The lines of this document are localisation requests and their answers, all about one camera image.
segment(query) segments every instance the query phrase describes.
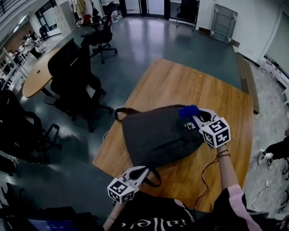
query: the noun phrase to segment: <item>backpack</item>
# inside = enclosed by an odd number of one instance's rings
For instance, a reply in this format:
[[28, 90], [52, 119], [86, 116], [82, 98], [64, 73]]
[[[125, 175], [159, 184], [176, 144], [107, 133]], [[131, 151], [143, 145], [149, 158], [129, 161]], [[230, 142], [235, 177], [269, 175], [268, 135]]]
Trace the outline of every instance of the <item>backpack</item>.
[[[115, 118], [122, 121], [127, 151], [134, 166], [147, 166], [156, 176], [155, 168], [191, 155], [203, 143], [198, 129], [189, 130], [189, 118], [181, 118], [184, 105], [171, 105], [139, 112], [132, 108], [118, 108]], [[119, 112], [127, 114], [123, 120]]]

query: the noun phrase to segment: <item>chair armrest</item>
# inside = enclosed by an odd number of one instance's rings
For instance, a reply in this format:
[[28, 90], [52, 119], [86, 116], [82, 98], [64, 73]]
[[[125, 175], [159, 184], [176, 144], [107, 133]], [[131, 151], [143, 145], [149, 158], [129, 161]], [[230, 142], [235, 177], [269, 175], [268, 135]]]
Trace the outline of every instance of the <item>chair armrest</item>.
[[93, 32], [89, 32], [89, 33], [86, 33], [86, 34], [82, 34], [80, 37], [86, 37], [86, 36], [89, 36], [89, 35], [93, 35], [95, 33], [95, 31]]

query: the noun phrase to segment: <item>doorway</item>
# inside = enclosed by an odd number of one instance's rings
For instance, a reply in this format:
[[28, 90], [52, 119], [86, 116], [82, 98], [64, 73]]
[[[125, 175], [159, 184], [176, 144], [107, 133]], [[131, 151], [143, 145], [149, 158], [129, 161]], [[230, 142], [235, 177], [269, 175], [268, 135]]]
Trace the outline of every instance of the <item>doorway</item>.
[[125, 17], [164, 18], [166, 0], [120, 0]]

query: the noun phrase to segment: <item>laptop screen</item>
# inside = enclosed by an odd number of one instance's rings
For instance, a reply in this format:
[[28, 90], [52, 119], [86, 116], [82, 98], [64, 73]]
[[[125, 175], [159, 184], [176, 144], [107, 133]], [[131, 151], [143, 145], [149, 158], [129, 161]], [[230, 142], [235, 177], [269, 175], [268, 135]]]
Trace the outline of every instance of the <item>laptop screen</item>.
[[49, 231], [49, 230], [62, 230], [62, 231], [79, 231], [71, 220], [68, 221], [41, 221], [41, 220], [30, 220], [30, 223], [38, 231]]

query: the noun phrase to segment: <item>wooden table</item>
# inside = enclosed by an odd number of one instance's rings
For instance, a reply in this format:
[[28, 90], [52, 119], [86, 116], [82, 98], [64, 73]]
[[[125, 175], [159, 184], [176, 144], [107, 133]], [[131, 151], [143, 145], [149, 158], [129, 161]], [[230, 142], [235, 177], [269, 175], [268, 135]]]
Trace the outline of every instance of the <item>wooden table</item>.
[[54, 97], [44, 87], [52, 79], [47, 66], [48, 61], [59, 51], [59, 49], [60, 48], [56, 48], [50, 51], [35, 64], [23, 85], [23, 96], [31, 97], [38, 92], [43, 91], [47, 96]]
[[[231, 141], [227, 147], [239, 183], [243, 186], [252, 148], [252, 98], [205, 73], [160, 59], [147, 69], [125, 107], [148, 111], [173, 104], [194, 104], [199, 108], [212, 109], [226, 119], [231, 129]], [[153, 196], [179, 199], [193, 208], [196, 199], [206, 190], [201, 172], [208, 162], [214, 160], [215, 155], [216, 150], [211, 151], [204, 143], [192, 155], [159, 168], [162, 177], [160, 187], [143, 184], [141, 191]], [[113, 177], [119, 177], [132, 167], [120, 122], [115, 121], [112, 125], [93, 164]], [[209, 193], [199, 200], [196, 209], [210, 212], [221, 192], [218, 164], [207, 168], [204, 178]]]

